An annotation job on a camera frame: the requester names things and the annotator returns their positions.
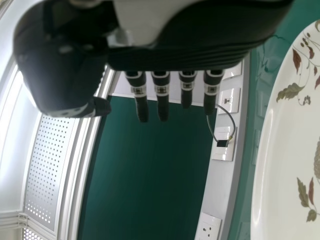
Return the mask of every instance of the perforated metal panel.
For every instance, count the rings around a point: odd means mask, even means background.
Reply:
[[[24,212],[52,231],[74,123],[74,119],[42,116],[33,147]]]
[[[41,237],[37,236],[34,232],[29,229],[23,229],[22,232],[22,239],[23,240],[43,240]]]

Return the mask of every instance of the robotic finger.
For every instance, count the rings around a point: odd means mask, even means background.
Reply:
[[[37,107],[50,116],[108,114],[109,103],[93,97],[106,64],[125,71],[134,88],[142,88],[133,83],[138,73],[143,79],[145,71],[153,72],[162,121],[169,115],[170,80],[169,74],[161,82],[162,73],[182,73],[182,105],[187,108],[197,84],[187,73],[205,70],[208,115],[223,70],[272,36],[292,1],[45,0],[19,21],[13,54]],[[140,121],[148,121],[147,96],[135,99],[144,109],[137,108]]]

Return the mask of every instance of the black cable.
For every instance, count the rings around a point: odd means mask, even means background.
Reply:
[[[228,147],[228,144],[229,144],[230,140],[231,140],[231,139],[234,137],[234,135],[235,135],[235,132],[236,132],[236,123],[235,123],[234,118],[231,116],[230,112],[228,112],[223,106],[220,106],[219,104],[216,104],[215,106],[218,107],[218,108],[220,108],[221,110],[223,110],[223,111],[229,116],[229,118],[231,119],[231,122],[232,122],[233,130],[232,130],[232,133],[231,133],[231,135],[229,136],[229,138],[228,138],[228,140],[227,140],[227,142],[226,142],[226,147]],[[210,132],[211,132],[211,134],[212,134],[212,136],[213,136],[213,139],[214,139],[216,142],[218,142],[218,140],[217,140],[217,138],[215,137],[215,134],[214,134],[214,132],[213,132],[213,130],[212,130],[212,127],[211,127],[211,124],[210,124],[210,120],[209,120],[209,115],[206,116],[206,121],[207,121],[207,123],[208,123],[208,127],[209,127],[209,130],[210,130]]]

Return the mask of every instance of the plate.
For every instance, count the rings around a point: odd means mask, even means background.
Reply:
[[[320,20],[289,48],[257,154],[252,240],[320,239]]]

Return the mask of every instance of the power socket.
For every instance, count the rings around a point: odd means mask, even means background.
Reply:
[[[200,233],[199,233],[199,239],[198,240],[212,240],[214,239],[214,230],[213,226],[209,225],[206,222],[200,222],[199,223]]]
[[[217,240],[221,219],[201,212],[195,240]]]

